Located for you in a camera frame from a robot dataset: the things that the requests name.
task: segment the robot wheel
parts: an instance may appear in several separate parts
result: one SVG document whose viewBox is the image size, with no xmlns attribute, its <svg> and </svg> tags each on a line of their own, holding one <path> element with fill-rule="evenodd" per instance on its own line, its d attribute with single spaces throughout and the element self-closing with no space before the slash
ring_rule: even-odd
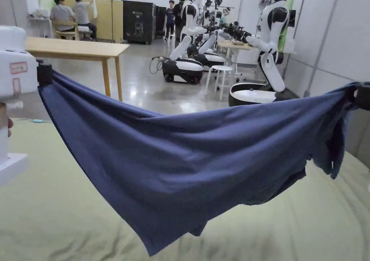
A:
<svg viewBox="0 0 370 261">
<path fill-rule="evenodd" d="M 170 75 L 170 74 L 166 73 L 166 74 L 164 75 L 164 80 L 165 80 L 166 82 L 173 82 L 173 77 L 172 77 L 172 75 Z"/>
<path fill-rule="evenodd" d="M 191 84 L 192 85 L 198 85 L 199 84 L 199 79 L 197 77 L 194 77 L 193 79 L 191 79 Z"/>
</svg>

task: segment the person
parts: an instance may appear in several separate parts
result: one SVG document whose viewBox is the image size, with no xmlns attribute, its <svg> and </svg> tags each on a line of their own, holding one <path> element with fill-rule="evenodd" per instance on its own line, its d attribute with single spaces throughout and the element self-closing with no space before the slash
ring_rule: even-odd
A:
<svg viewBox="0 0 370 261">
<path fill-rule="evenodd" d="M 226 24 L 226 16 L 228 15 L 228 11 L 227 9 L 224 9 L 222 11 L 222 16 L 221 16 L 221 19 L 220 19 L 220 24 Z"/>
<path fill-rule="evenodd" d="M 181 32 L 184 27 L 184 21 L 181 17 L 181 10 L 184 5 L 185 0 L 179 0 L 180 2 L 176 4 L 173 8 L 173 15 L 175 16 L 175 46 L 180 44 Z"/>
<path fill-rule="evenodd" d="M 65 5 L 64 0 L 54 0 L 56 6 L 51 9 L 50 19 L 58 20 L 62 22 L 74 21 L 77 22 L 76 15 L 71 8 Z M 72 25 L 59 25 L 56 26 L 60 32 L 74 32 L 75 28 Z"/>
<path fill-rule="evenodd" d="M 82 2 L 82 0 L 76 0 L 76 4 L 72 7 L 77 17 L 77 23 L 79 26 L 87 26 L 92 31 L 91 38 L 96 41 L 97 27 L 95 24 L 90 23 L 87 8 L 92 8 L 94 0 L 89 2 Z"/>
<path fill-rule="evenodd" d="M 12 135 L 10 129 L 14 126 L 14 123 L 10 118 L 6 120 L 6 105 L 0 103 L 0 129 L 5 126 L 8 126 L 8 137 L 10 137 Z"/>
<path fill-rule="evenodd" d="M 163 30 L 167 29 L 166 38 L 164 39 L 166 42 L 168 41 L 170 31 L 171 31 L 171 40 L 172 40 L 172 35 L 175 30 L 175 17 L 173 16 L 173 6 L 174 5 L 175 5 L 175 2 L 173 0 L 170 0 L 169 8 L 166 11 L 165 27 L 163 29 Z"/>
</svg>

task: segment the robot shoulder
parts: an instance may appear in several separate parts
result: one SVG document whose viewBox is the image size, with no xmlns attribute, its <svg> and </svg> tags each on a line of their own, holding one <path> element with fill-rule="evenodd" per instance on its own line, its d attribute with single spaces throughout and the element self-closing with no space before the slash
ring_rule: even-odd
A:
<svg viewBox="0 0 370 261">
<path fill-rule="evenodd" d="M 197 14 L 197 10 L 195 9 L 195 6 L 193 5 L 186 6 L 186 14 L 195 16 Z"/>
<path fill-rule="evenodd" d="M 289 16 L 289 12 L 285 8 L 276 8 L 272 11 L 272 23 L 275 22 L 286 22 Z"/>
</svg>

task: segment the label sticker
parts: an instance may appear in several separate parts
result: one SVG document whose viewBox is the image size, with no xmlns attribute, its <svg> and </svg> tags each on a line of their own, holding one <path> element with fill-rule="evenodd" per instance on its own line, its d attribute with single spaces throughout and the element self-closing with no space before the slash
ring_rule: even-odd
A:
<svg viewBox="0 0 370 261">
<path fill-rule="evenodd" d="M 19 95 L 21 93 L 22 93 L 21 81 L 19 80 L 19 78 L 14 78 L 13 79 L 13 94 L 14 95 Z"/>
<path fill-rule="evenodd" d="M 11 74 L 26 73 L 28 72 L 28 66 L 26 62 L 12 63 L 10 64 Z"/>
</svg>

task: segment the wooden table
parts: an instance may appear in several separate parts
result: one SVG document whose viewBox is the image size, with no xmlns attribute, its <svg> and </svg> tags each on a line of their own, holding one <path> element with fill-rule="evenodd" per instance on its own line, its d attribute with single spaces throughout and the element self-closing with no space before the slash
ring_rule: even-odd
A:
<svg viewBox="0 0 370 261">
<path fill-rule="evenodd" d="M 221 47 L 233 48 L 233 49 L 239 49 L 239 50 L 252 50 L 255 48 L 255 47 L 250 46 L 249 44 L 236 45 L 236 44 L 233 44 L 231 41 L 220 41 L 217 44 L 218 46 L 221 46 Z"/>
<path fill-rule="evenodd" d="M 30 52 L 34 57 L 102 62 L 104 86 L 107 96 L 111 96 L 108 59 L 114 58 L 120 101 L 122 101 L 122 86 L 119 56 L 128 46 L 127 44 L 94 43 L 34 37 L 27 37 L 26 40 L 26 51 Z"/>
<path fill-rule="evenodd" d="M 234 85 L 235 83 L 235 74 L 236 74 L 236 64 L 237 64 L 237 57 L 239 55 L 240 50 L 253 50 L 255 47 L 250 46 L 249 44 L 237 45 L 233 44 L 231 41 L 220 41 L 218 42 L 218 46 L 225 47 L 228 49 L 228 53 L 226 56 L 226 66 L 232 67 L 232 71 L 230 74 L 230 86 Z"/>
</svg>

